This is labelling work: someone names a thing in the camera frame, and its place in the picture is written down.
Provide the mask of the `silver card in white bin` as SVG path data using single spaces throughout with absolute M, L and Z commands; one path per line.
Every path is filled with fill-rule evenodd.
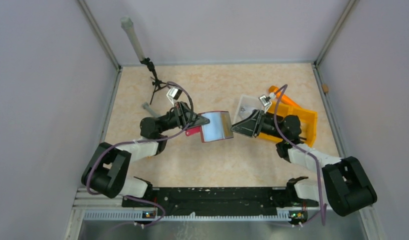
M 255 108 L 249 105 L 241 105 L 238 110 L 238 116 L 242 119 L 249 117 Z

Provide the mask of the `red card holder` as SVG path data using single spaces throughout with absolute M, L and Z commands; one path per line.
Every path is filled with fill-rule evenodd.
M 222 113 L 227 111 L 208 111 L 199 113 L 199 115 L 210 119 L 210 123 L 193 127 L 185 131 L 187 137 L 199 134 L 202 143 L 210 143 L 215 141 L 227 140 L 232 138 L 224 137 Z

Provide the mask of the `small brown wall knob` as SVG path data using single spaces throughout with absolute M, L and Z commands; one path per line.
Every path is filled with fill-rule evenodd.
M 326 84 L 322 84 L 321 89 L 324 94 L 327 94 L 329 92 L 329 87 Z

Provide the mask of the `black mini tripod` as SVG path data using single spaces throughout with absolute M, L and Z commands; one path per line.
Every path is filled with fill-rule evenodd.
M 147 67 L 147 69 L 152 73 L 151 79 L 152 79 L 152 85 L 154 86 L 154 89 L 153 89 L 153 92 L 152 92 L 152 95 L 151 95 L 151 99 L 149 101 L 150 105 L 153 103 L 153 100 L 155 98 L 155 94 L 157 92 L 163 90 L 164 88 L 168 88 L 168 89 L 173 88 L 173 87 L 179 88 L 174 83 L 164 82 L 164 81 L 162 81 L 162 80 L 160 80 L 158 78 L 155 65 L 154 65 L 154 63 L 151 61 L 151 59 L 149 57 L 145 58 L 142 65 L 145 65 Z

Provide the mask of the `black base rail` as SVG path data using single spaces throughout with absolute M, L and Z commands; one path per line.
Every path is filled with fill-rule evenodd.
M 278 209 L 319 205 L 297 198 L 285 187 L 155 187 L 145 200 L 162 206 L 158 213 L 167 217 L 275 216 Z

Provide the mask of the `orange plastic cylinder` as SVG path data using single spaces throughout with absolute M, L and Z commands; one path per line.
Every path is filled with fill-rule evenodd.
M 277 86 L 270 86 L 268 89 L 269 93 L 275 93 L 276 97 L 279 98 L 281 96 L 282 91 L 279 90 L 279 88 Z M 289 106 L 293 106 L 293 107 L 297 107 L 297 108 L 301 108 L 300 105 L 298 105 L 296 102 L 294 102 L 291 98 L 289 98 L 286 94 L 284 94 L 281 98 L 280 101 L 285 104 L 285 105 L 289 105 Z

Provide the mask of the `yellow plastic double bin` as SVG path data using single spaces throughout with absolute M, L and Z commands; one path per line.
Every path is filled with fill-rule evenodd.
M 299 139 L 309 147 L 314 145 L 317 135 L 317 112 L 280 103 L 276 115 L 277 121 L 281 121 L 287 115 L 298 116 L 301 129 Z

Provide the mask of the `grey tube on tripod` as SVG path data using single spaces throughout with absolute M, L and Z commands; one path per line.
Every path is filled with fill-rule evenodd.
M 131 43 L 131 46 L 134 49 L 134 52 L 135 52 L 139 62 L 141 64 L 143 64 L 146 57 L 145 57 L 143 48 L 141 47 L 141 43 L 140 43 L 140 41 L 139 41 L 139 39 L 137 37 L 137 34 L 135 32 L 133 21 L 131 20 L 131 18 L 129 16 L 123 16 L 120 19 L 120 24 L 121 24 L 121 28 L 126 33 L 126 35 L 127 35 L 128 39 L 129 39 L 129 41 Z

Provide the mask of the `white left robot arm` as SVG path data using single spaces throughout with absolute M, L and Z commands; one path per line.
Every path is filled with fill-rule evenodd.
M 117 144 L 100 143 L 82 174 L 81 183 L 92 195 L 101 194 L 110 199 L 116 196 L 143 198 L 152 185 L 129 176 L 130 165 L 160 154 L 169 140 L 164 132 L 175 128 L 184 132 L 209 123 L 207 117 L 193 112 L 187 103 L 177 102 L 166 114 L 141 120 L 141 139 Z

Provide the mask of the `gold credit card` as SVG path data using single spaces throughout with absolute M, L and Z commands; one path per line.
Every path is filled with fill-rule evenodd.
M 230 113 L 228 111 L 223 112 L 221 117 L 222 117 L 222 123 L 223 123 L 224 138 L 225 139 L 232 138 L 234 134 L 232 132 L 232 122 L 231 122 Z

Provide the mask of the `grey toy block bar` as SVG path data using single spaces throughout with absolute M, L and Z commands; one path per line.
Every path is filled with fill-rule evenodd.
M 141 105 L 141 107 L 144 109 L 144 110 L 146 110 L 152 117 L 154 117 L 154 118 L 158 118 L 160 115 L 157 113 L 157 112 L 155 112 L 152 108 L 151 108 L 151 106 L 149 105 L 149 103 L 147 103 L 147 102 L 144 102 L 142 105 Z

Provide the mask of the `white plastic bin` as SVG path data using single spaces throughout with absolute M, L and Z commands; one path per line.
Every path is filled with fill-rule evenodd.
M 242 94 L 233 117 L 233 123 L 236 124 L 248 118 L 254 110 L 264 110 L 264 106 L 257 96 Z

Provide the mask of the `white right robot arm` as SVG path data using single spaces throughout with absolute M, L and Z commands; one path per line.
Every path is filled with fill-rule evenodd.
M 234 133 L 256 138 L 261 134 L 281 139 L 275 147 L 280 158 L 307 168 L 317 180 L 307 177 L 291 180 L 293 196 L 329 205 L 345 217 L 378 201 L 378 195 L 361 162 L 353 156 L 341 158 L 308 146 L 301 138 L 301 122 L 297 115 L 279 117 L 254 109 L 247 118 L 235 123 Z

